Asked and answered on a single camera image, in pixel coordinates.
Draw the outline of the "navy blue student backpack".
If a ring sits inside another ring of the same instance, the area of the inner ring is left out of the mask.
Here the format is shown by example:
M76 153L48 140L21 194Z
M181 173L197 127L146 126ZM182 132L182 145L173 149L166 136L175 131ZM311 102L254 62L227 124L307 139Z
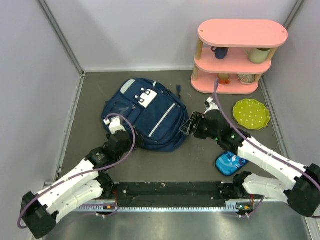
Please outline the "navy blue student backpack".
M124 128L130 134L135 133L137 148L170 153L187 138L180 131L189 120L185 104L179 94L157 81L137 77L126 80L106 102L102 120L109 114L119 114L127 119Z

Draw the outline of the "blue dinosaur pencil case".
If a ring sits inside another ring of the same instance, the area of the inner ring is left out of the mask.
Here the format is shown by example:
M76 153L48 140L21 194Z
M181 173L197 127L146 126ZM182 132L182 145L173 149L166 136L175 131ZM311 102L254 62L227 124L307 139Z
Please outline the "blue dinosaur pencil case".
M248 160L226 151L215 160L215 167L223 176L230 177L247 165L248 162Z

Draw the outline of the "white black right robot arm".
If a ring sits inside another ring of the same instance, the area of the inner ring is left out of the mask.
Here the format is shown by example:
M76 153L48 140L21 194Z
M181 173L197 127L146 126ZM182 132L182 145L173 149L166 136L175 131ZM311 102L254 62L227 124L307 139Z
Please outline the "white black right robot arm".
M206 113L194 112L180 128L189 136L205 140L213 139L225 151L232 152L264 171L273 178L243 173L233 185L239 198L249 194L261 195L288 204L296 213L316 218L320 207L320 167L294 162L259 143L244 130L235 127L220 110Z

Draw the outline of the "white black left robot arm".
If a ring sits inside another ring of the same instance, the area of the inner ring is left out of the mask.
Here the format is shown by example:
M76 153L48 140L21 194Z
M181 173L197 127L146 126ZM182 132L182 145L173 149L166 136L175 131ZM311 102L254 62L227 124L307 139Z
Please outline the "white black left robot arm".
M61 179L22 197L18 227L29 229L35 239L41 239L78 207L99 197L109 198L114 183L106 170L125 160L140 141L136 132L117 130L108 134L107 142L91 150Z

